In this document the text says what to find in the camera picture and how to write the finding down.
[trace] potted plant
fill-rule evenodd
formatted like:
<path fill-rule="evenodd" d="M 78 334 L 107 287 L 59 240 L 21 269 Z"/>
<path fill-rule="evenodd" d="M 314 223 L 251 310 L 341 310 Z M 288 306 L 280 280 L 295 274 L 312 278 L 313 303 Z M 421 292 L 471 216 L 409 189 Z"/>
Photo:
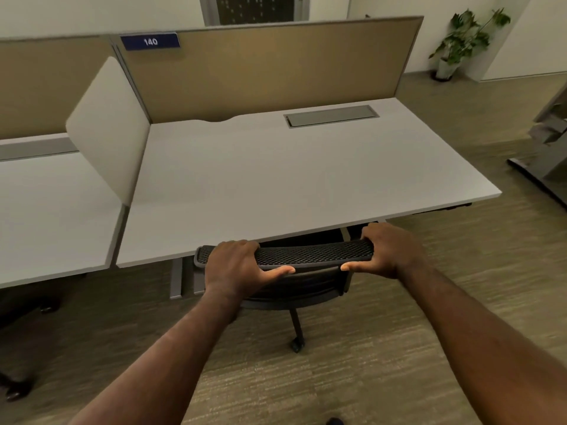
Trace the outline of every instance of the potted plant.
<path fill-rule="evenodd" d="M 437 71 L 431 77 L 439 81 L 448 81 L 463 58 L 470 58 L 477 50 L 486 50 L 491 44 L 489 30 L 504 27 L 511 21 L 510 16 L 504 13 L 504 8 L 492 11 L 492 17 L 481 25 L 475 20 L 475 14 L 467 9 L 464 13 L 453 15 L 450 27 L 451 32 L 443 39 L 439 47 L 429 58 L 441 54 Z"/>

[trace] white plant pot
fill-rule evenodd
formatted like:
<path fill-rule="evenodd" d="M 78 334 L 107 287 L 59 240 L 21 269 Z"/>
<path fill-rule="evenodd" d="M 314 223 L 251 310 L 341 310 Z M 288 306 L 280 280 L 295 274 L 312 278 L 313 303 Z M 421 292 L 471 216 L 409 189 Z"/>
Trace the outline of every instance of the white plant pot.
<path fill-rule="evenodd" d="M 459 65 L 460 63 L 447 64 L 447 61 L 440 59 L 439 67 L 437 67 L 437 73 L 435 74 L 435 77 L 441 80 L 450 80 L 455 70 L 459 68 Z"/>

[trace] person's left hand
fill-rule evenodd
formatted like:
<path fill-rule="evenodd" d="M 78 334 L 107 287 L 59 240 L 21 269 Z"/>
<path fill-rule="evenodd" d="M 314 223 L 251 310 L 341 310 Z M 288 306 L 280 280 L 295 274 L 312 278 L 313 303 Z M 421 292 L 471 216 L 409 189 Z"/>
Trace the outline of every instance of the person's left hand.
<path fill-rule="evenodd" d="M 268 283 L 295 272 L 289 265 L 260 270 L 254 258 L 259 247 L 258 242 L 247 240 L 220 243 L 205 267 L 205 292 L 222 293 L 241 302 Z"/>

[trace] shoe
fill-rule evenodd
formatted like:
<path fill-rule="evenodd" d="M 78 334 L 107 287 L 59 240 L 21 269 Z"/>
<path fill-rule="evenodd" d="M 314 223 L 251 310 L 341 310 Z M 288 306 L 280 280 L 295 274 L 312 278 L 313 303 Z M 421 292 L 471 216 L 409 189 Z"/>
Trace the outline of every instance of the shoe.
<path fill-rule="evenodd" d="M 339 418 L 330 418 L 327 421 L 327 425 L 345 425 L 345 423 L 341 421 Z"/>

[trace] blue sign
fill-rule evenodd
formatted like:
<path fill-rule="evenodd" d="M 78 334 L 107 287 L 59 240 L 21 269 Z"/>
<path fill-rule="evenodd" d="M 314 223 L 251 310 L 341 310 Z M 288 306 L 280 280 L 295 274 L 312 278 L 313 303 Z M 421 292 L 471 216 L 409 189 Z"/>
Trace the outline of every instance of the blue sign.
<path fill-rule="evenodd" d="M 177 33 L 120 36 L 126 50 L 180 48 Z"/>

